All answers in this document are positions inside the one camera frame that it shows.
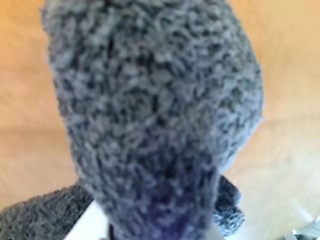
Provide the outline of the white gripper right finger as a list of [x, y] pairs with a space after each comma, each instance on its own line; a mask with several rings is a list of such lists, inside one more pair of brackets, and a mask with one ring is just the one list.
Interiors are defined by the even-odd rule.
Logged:
[[220, 232], [219, 228], [213, 224], [210, 229], [211, 240], [225, 240], [225, 237]]

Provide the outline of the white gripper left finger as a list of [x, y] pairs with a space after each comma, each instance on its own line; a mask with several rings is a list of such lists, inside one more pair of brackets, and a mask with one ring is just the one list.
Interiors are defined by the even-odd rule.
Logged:
[[72, 240], [108, 240], [109, 220], [93, 200], [71, 229]]

